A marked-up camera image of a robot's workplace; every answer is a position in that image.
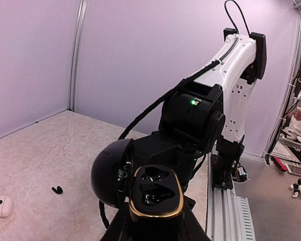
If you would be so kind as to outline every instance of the marble tabletop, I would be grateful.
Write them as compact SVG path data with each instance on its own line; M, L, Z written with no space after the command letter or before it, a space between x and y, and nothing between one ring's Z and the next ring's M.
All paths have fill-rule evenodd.
M0 195L14 202L0 218L0 241L99 240L105 233L90 184L98 153L124 129L70 111L0 139ZM131 132L128 137L143 134ZM205 229L207 162L190 182L194 214ZM51 188L61 186L61 195ZM116 209L106 207L111 220Z

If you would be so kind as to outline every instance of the black cable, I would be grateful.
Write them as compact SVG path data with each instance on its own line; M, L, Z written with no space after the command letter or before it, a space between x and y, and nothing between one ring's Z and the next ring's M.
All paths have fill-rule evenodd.
M235 41L233 42L231 48L220 58L220 60L222 61L223 59L225 59L226 56L228 56L231 51L234 49L235 45L237 44L237 42L239 41L239 38L236 37Z
M236 6L239 8L239 10L240 10L240 12L241 12L241 15L242 15L242 18L243 18L243 21L244 21L244 24L245 24L245 27L246 27L246 30L247 30L247 33L248 33L248 35L250 36L250 31L249 31L249 28L248 28L248 26L247 26L246 19L245 19L245 17L244 17L244 14L243 14L243 12L242 12L241 7L239 6L239 4L237 4L237 2L236 2L235 0L227 0L227 1L225 1L225 3L224 3L224 8L225 8L225 11L226 11L227 16L228 16L229 19L231 20L231 22L232 22L234 28L236 29L236 33L240 34L240 33L239 33L239 29L237 28L235 22L233 21L232 17L231 17L230 14L229 14L229 11L227 10L226 4L227 4L228 2L234 2L234 3L236 4Z
M105 228L108 229L109 228L109 221L106 217L106 213L105 213L105 204L102 201L99 201L99 210L100 210L100 216L102 219L102 222L105 225Z
M203 163L205 161L205 158L206 158L206 154L204 154L203 160L194 168L190 180L193 179L193 177L195 176L195 174L197 173L197 171L201 168L201 166L203 165Z

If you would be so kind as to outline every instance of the black earbud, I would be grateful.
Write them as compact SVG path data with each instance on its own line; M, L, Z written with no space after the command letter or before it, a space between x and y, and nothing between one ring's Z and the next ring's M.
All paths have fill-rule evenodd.
M56 190L54 187L52 187L51 189L52 189L55 193L57 193L57 194L63 193L63 190L62 190L62 188L61 188L60 186L57 187L57 190Z
M167 178L170 175L169 172L160 170L156 167L147 167L145 169L145 173L141 176L142 180L146 181L161 181L162 179Z
M175 196L173 190L159 184L142 184L139 189L142 193L142 202L147 206L157 205Z

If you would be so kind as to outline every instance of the purple wall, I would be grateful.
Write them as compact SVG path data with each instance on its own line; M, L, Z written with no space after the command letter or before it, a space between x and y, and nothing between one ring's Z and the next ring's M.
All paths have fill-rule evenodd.
M128 125L182 78L202 68L232 27L224 0L89 1L80 49L76 111ZM297 13L292 0L238 0L253 32L267 37L268 63L251 99L246 152L262 155L293 60ZM233 3L230 13L245 33ZM160 109L136 130L158 127Z
M0 1L0 137L67 108L78 5Z

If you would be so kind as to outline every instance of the robotic arm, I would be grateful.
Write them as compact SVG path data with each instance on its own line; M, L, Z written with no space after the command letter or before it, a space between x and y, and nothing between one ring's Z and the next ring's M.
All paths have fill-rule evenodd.
M192 232L208 240L190 212L195 202L189 205L184 192L199 168L197 159L211 152L216 140L213 185L233 188L231 172L244 150L248 102L266 66L264 35L225 29L224 39L212 63L164 102L158 131L114 142L96 158L93 190L101 201L120 208L102 240L119 240L124 229L132 240L188 240Z

